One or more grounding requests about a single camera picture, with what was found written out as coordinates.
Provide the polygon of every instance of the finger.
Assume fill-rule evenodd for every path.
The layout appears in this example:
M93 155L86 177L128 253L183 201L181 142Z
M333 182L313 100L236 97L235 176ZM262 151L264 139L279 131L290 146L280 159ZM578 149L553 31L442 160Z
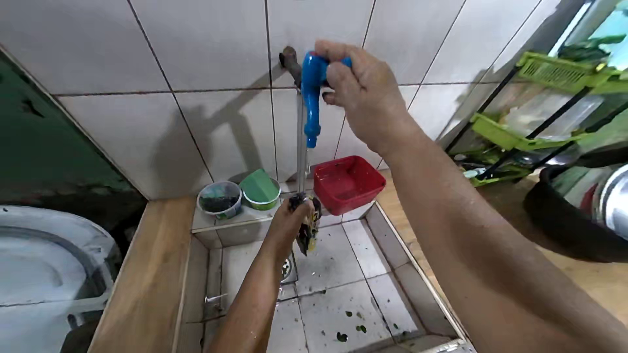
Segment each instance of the finger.
M311 200L306 200L294 212L290 215L290 223L294 227L298 227L306 216L309 216L314 212L314 203Z
M314 44L314 52L331 62L339 62L346 57L350 57L352 70L358 77L368 66L378 61L366 50L355 45L328 40L317 40Z
M336 100L336 94L333 92L323 92L323 100L325 103L330 104L331 106L339 106L340 102Z
M334 62L327 68L327 81L335 90L335 104L344 106L349 99L360 92L360 84L351 69L339 62Z

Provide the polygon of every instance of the tile grout line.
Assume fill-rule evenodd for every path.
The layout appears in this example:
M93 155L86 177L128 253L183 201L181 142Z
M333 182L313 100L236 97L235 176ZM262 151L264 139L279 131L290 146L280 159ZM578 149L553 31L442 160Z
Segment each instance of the tile grout line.
M303 329L303 340L305 340L305 351L307 353L310 353L310 347L308 346L308 336L305 333L305 323L303 323L303 312L301 312L301 297L298 295L296 296L296 304L299 306L299 316L301 317L301 328Z
M268 85L271 90L271 117L273 118L273 150L275 157L275 178L279 179L279 166L277 163L277 130L275 130L274 121L274 102L273 102L273 66L271 54L271 35L268 23L268 0L264 0L264 17L266 18L266 51L268 52Z
M369 230L371 231L371 234L373 234L373 230L371 229L371 225L369 223L368 220L366 220L366 226L369 228ZM375 235L373 235L373 240L375 240L375 244L377 244L377 246L379 246L379 248L381 249L381 246L379 245L379 241L377 240L377 238L375 237ZM382 251L382 254L384 255L384 259L386 260L386 262L388 263L388 266L391 268L391 271L389 273L384 273L384 274L390 274L393 276L394 280L397 281L397 284L399 285L399 287L401 288L401 292L403 293L403 295L406 297L406 299L408 300L409 304L410 304L410 308L412 310L414 310L414 314L416 315L416 318L419 320L419 322L421 323L421 326L423 327L423 330L425 330L426 334L431 334L432 332L428 331L428 327L425 325L425 323L423 322L423 319L421 318L421 316L419 316L419 311L417 311L417 309L414 307L414 304L412 303L412 301L410 300L408 294L406 293L406 289L403 288L403 285L401 284L401 281L399 280L399 277L397 276L397 272L396 270L399 269L400 267L404 266L405 264L411 264L410 258L408 258L408 261L406 261L405 263L399 265L397 268L395 268L391 262L388 260L388 258L386 258L386 255L384 254L384 252ZM396 343L396 339L395 339L395 335L393 335L392 331L390 330L390 326L386 325L386 328L388 329L388 331L390 331L391 336L393 337L392 340L395 341Z
M366 24L366 31L364 31L364 40L362 40L362 49L366 43L366 36L369 34L369 27L371 26L371 19L373 18L373 11L375 10L375 3L377 0L373 0L373 6L371 7L371 14L369 15L369 22Z
M443 41L440 43L440 46L438 47L436 54L434 54L434 57L432 58L432 61L430 62L430 66L428 66L428 69L425 71L425 75L423 75L423 78L421 79L421 83L420 83L421 85L425 81L425 78L428 76L428 73L430 72L432 65L434 65L434 62L436 61L436 57L438 56L438 53L440 53L440 50L443 48L443 45L445 44L445 41L447 41L447 37L449 37L449 33L451 33L452 31L453 25L455 25L456 21L458 21L458 17L460 17L460 13L462 12L462 9L465 7L466 3L467 3L467 0L464 0L462 5L460 6L460 9L458 10L458 13L456 14L456 18L453 19L452 25L449 26L449 30L447 30L447 33L445 34Z
M419 85L461 85L461 84L498 84L499 82L435 82L430 84L399 84L398 86L419 86ZM286 87L286 86L273 86L272 90L287 90L287 89L296 89L296 87ZM54 98L64 98L64 97L90 97L90 96L100 96L100 95L144 95L144 94L165 94L165 93L207 93L207 92L239 92L243 90L271 90L270 87L243 87L243 88L231 88L231 89L183 89L177 90L139 90L139 91L128 91L128 92L101 92L101 93L56 93L50 94L51 97Z
M333 158L336 159L338 155L338 147L340 146L340 139L342 138L342 130L345 128L345 121L347 121L347 115L342 118L342 125L340 126L340 134L338 134L338 143L336 143L336 151L333 153Z
M360 224L362 223L361 222L361 220L362 220L361 218L350 220L349 222L353 222L355 220L360 221ZM379 317L384 322L384 326L385 326L386 330L388 331L388 334L391 336L392 341L394 342L395 339L393 338L394 337L393 333L391 332L391 329L388 326L388 323L386 322L386 319L384 318L384 313L382 312L382 309L379 307L379 303L377 302L377 299L375 298L375 295L373 294L373 290L371 289L371 285L369 284L369 279L366 278L366 274L364 273L364 269L362 268L362 264L360 264L360 260L357 259L357 255L355 253L355 249L353 248L353 245L351 245L351 240L349 240L349 235L347 235L347 231L345 230L344 226L342 226L342 232L345 234L345 237L347 237L347 241L349 242L349 247L351 248L351 251L352 251L353 255L355 256L355 260L357 261L358 266L360 266L360 271L362 272L362 276L364 277L364 282L366 283L366 287L369 289L369 293L371 294L371 298L373 299L373 301L377 305L377 311L379 312ZM377 247L379 247L379 244L377 243L376 240L375 240L375 245Z
M536 8L539 7L539 5L541 4L543 0L539 0L538 3L536 3L536 5L534 6L534 8L532 9L532 11L530 11L530 13L526 16L526 19L523 20L523 22L521 23L521 26L519 26L519 28L517 28L517 31L515 31L515 33L512 35L512 37L510 38L510 40L508 41L508 43L506 43L506 45L504 45L503 49L501 50L501 52L499 52L499 54L497 54L497 56L495 57L495 60L493 60L493 62L490 64L489 69L491 67L493 67L493 65L495 65L495 62L497 62L497 59L499 59L499 57L502 56L502 54L506 51L506 48L508 48L508 46L510 45L510 43L512 42L512 40L514 39L514 37L517 36L517 34L519 33L519 31L521 31L521 28L523 28L523 26L526 24L526 22L528 22L528 19L530 18L530 16L532 16L532 14L536 11ZM482 79L484 77L486 77L486 75L489 74L489 69L486 70L486 72L484 73L484 75L480 78L480 82L478 82L478 84L482 83Z
M198 143L197 143L196 139L194 138L194 134L192 133L192 129L190 129L190 125L189 125L187 119L185 119L185 115L183 115L183 110L181 109L181 105L179 104L179 100L176 98L176 94L172 90L172 85L170 84L170 81L168 80L168 77L166 76L166 72L163 70L163 67L161 66L161 63L160 63L159 59L157 58L157 53L155 53L155 50L153 48L153 45L151 44L151 41L148 39L148 34L144 30L144 26L142 26L142 22L139 20L138 13L137 13L137 11L135 11L135 8L133 7L133 4L131 3L131 0L126 0L126 2L129 4L129 7L131 8L131 12L133 13L133 16L135 17L135 21L137 22L137 24L139 26L139 30L142 31L142 35L144 35L144 40L146 40L146 44L148 45L148 48L151 50L151 53L153 54L153 58L155 59L155 62L157 63L157 66L159 67L159 70L161 71L161 75L163 76L164 81L166 81L166 85L168 86L168 89L170 90L170 94L172 94L172 98L174 98L176 106L177 106L177 108L179 108L179 114L181 114L181 118L183 119L183 122L185 123L185 127L188 129L188 133L190 133L190 137L192 138L192 142L194 143L194 146L196 147L196 149L198 151L198 154L200 155L200 159L203 161L203 165L205 165L205 170L207 170L207 173L209 174L209 177L213 181L214 178L212 177L212 172L209 171L209 166L207 166L207 162L205 161L205 157L203 157L203 153L200 151L200 148L198 147Z

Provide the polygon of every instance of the black pot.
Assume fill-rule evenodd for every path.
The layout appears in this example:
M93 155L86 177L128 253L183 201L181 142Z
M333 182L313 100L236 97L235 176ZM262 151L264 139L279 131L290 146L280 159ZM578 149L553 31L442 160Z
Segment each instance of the black pot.
M540 181L523 202L532 222L573 258L604 263L627 262L628 241L596 223L551 186L552 179L567 169L551 166L541 172Z

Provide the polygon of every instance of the tiled floor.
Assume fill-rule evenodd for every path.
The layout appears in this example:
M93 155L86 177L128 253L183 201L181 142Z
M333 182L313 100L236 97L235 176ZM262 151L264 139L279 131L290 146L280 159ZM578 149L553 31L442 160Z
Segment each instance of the tiled floor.
M220 315L260 246L257 241L210 252L207 294L216 295L218 278L220 293L227 294ZM299 280L281 288L268 352L370 352L426 335L365 219L322 227L307 257L296 245L293 252ZM221 319L205 323L205 344Z

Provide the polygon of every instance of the plastic tub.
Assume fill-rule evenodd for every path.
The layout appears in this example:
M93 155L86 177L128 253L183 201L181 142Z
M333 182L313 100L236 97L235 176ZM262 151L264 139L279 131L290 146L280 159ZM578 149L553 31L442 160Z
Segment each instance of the plastic tub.
M237 202L231 207L218 212L211 212L201 206L201 198L237 197ZM237 215L242 209L242 190L236 183L215 182L207 185L198 193L197 207L206 214L216 217L216 219L229 219Z
M366 205L386 186L386 179L360 156L319 164L314 169L314 192L332 215Z
M277 187L277 189L279 190L277 192L277 196L275 196L274 199L268 201L268 202L256 202L251 200L247 195L246 192L242 192L242 194L244 194L244 198L246 198L246 200L251 204L251 207L256 209L256 210L260 210L260 211L267 211L271 208L273 208L276 204L277 204L277 200L279 200L279 195L281 195L281 186L279 185L279 182L273 178L271 178L271 180L273 181L273 183L275 184L275 186Z

